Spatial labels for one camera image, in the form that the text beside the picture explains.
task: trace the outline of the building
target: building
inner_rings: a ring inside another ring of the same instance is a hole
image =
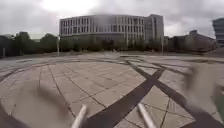
[[[224,44],[224,18],[213,20],[216,40],[220,44]]]
[[[66,40],[149,42],[163,40],[163,17],[130,15],[92,15],[60,19],[60,37]]]
[[[168,42],[168,51],[207,52],[214,50],[215,46],[215,39],[201,35],[197,30],[193,30],[190,31],[188,35],[170,38]]]

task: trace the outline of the ground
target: ground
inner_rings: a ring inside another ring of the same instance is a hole
[[[7,114],[32,128],[69,128],[83,104],[83,127],[144,128],[138,103],[158,128],[222,127],[222,91],[197,110],[187,104],[182,86],[194,64],[209,64],[224,86],[222,58],[108,52],[1,60],[0,99]]]

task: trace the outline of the pole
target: pole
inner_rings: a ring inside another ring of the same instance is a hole
[[[3,52],[3,54],[2,54],[3,58],[5,58],[5,48],[2,49],[2,52]]]
[[[163,55],[163,53],[164,53],[164,49],[163,49],[164,39],[163,38],[161,39],[161,45],[162,45],[162,55]]]
[[[58,56],[60,56],[60,51],[59,51],[59,41],[60,41],[60,36],[58,36],[58,39],[57,39],[57,53],[58,53]]]

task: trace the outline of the cloudy sky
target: cloudy sky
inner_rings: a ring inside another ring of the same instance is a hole
[[[214,37],[212,19],[224,17],[224,0],[0,0],[0,34],[58,34],[60,18],[98,13],[164,16],[165,35],[192,29]]]

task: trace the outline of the stone tile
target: stone tile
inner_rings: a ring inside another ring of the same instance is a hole
[[[0,84],[0,98],[8,91],[10,85]]]
[[[139,127],[126,120],[122,120],[114,128],[139,128]]]
[[[65,73],[65,75],[68,76],[70,79],[76,78],[76,77],[79,77],[80,76],[80,74],[74,73],[74,72]]]
[[[72,91],[80,90],[79,87],[66,77],[57,77],[55,78],[55,81],[60,91],[63,93],[71,93]]]
[[[9,91],[1,99],[2,106],[4,107],[5,111],[9,115],[12,114],[12,111],[13,111],[14,106],[16,104],[17,98],[19,97],[20,91],[21,90],[19,90],[19,89]]]
[[[112,90],[108,89],[101,93],[98,93],[97,95],[93,96],[93,98],[108,107],[118,101],[121,97]]]
[[[153,86],[149,93],[142,99],[142,103],[149,106],[153,106],[162,110],[166,110],[169,97],[159,90],[156,86]]]
[[[77,115],[79,113],[79,111],[81,110],[82,105],[84,105],[84,104],[87,105],[87,107],[88,107],[87,117],[91,117],[104,109],[104,107],[102,105],[98,104],[95,100],[93,100],[91,97],[89,97],[89,98],[86,98],[79,102],[71,103],[72,111]]]
[[[167,113],[162,128],[180,128],[193,121],[189,118]]]
[[[121,83],[121,82],[123,82],[123,81],[127,80],[127,78],[126,78],[126,77],[123,77],[122,75],[119,75],[119,76],[113,77],[113,78],[111,78],[111,79],[112,79],[113,81],[118,82],[118,83]]]
[[[172,99],[170,99],[167,111],[193,119],[193,117],[188,112],[186,112],[179,104],[177,104]]]
[[[56,84],[54,83],[53,79],[43,79],[40,80],[40,85],[48,88],[56,88]]]
[[[85,79],[85,78],[82,79],[82,80],[74,80],[73,82],[75,82],[75,84],[77,86],[79,86],[82,90],[84,90],[89,95],[94,95],[98,92],[101,92],[101,91],[105,90],[104,87],[99,86],[99,85],[97,85],[97,84],[93,83],[92,81],[90,81],[88,79]]]
[[[165,111],[155,109],[149,106],[145,106],[149,115],[153,118],[155,124],[160,126],[165,115]],[[126,119],[134,124],[144,128],[144,120],[140,118],[140,113],[137,112],[137,108],[134,108],[127,116]]]
[[[126,86],[126,85],[122,85],[122,84],[119,84],[119,85],[111,88],[112,91],[114,91],[116,94],[118,94],[120,96],[127,95],[133,89],[134,89],[134,87]]]
[[[111,88],[111,87],[118,84],[117,82],[115,82],[113,80],[105,79],[105,78],[102,78],[102,77],[95,77],[94,79],[91,78],[91,80],[96,82],[97,84],[105,87],[105,88]]]
[[[132,77],[132,79],[127,79],[124,82],[122,82],[121,84],[135,88],[135,87],[138,87],[139,85],[141,85],[143,82],[144,82],[144,80]]]
[[[76,90],[69,91],[67,93],[63,93],[63,95],[66,101],[68,101],[70,104],[88,97],[88,94],[83,92],[81,89],[76,89]]]
[[[22,89],[23,85],[24,81],[15,81],[15,83],[10,86],[9,91]]]
[[[66,107],[59,108],[52,102],[38,98],[37,86],[32,85],[24,86],[13,116],[32,128],[56,126],[66,128],[74,121]]]
[[[149,75],[153,75],[157,69],[153,69],[153,68],[140,68],[142,69],[144,72],[148,73]]]

